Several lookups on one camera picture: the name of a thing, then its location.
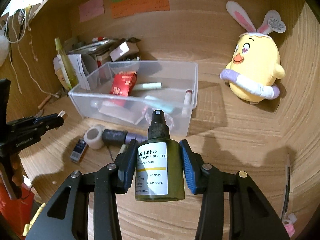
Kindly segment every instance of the transparent storage box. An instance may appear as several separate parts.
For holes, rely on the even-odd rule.
[[[136,71],[137,84],[161,82],[158,90],[131,91],[130,96],[111,95],[119,72]],[[190,104],[184,104],[187,90]],[[165,113],[170,134],[187,135],[198,93],[198,64],[179,61],[107,62],[80,81],[69,96],[82,117],[90,117],[147,130],[153,110]]]

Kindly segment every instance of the hand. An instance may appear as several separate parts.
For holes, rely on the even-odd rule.
[[[18,187],[20,187],[23,183],[23,175],[22,175],[22,166],[21,166],[21,160],[19,155],[18,154],[11,155],[10,162],[14,170],[14,175],[12,176],[11,179]]]

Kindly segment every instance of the green spray bottle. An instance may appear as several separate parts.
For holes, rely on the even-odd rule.
[[[161,110],[152,113],[148,140],[138,147],[135,198],[150,202],[185,198],[180,145],[170,140]]]

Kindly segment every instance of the silver screw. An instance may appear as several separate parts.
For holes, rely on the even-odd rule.
[[[79,175],[80,175],[79,171],[74,171],[73,173],[71,173],[72,178],[77,178],[77,177],[79,177]]]
[[[202,164],[202,168],[204,170],[210,170],[212,168],[212,166],[210,163],[204,163],[204,164]]]
[[[116,168],[116,166],[117,166],[117,165],[115,165],[114,163],[109,163],[109,164],[107,165],[107,169],[108,169],[108,170],[114,170],[114,169]]]
[[[239,176],[241,178],[246,178],[248,176],[248,174],[245,171],[239,171]]]

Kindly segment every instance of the orange beak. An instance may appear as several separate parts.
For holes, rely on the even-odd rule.
[[[244,61],[244,57],[240,56],[240,53],[238,53],[234,58],[233,58],[233,63],[234,64],[240,64]]]

